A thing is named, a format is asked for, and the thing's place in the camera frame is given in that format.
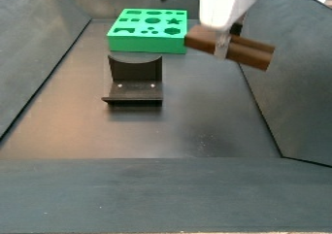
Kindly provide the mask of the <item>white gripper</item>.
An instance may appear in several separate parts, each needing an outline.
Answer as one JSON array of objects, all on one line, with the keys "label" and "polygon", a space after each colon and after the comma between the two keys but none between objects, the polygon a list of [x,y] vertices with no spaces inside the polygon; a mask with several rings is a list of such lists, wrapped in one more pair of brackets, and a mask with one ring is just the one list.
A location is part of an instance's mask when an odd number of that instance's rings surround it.
[{"label": "white gripper", "polygon": [[[227,31],[256,2],[258,0],[200,0],[202,24],[218,31]],[[215,33],[214,55],[219,59],[227,56],[230,40],[228,32]]]}]

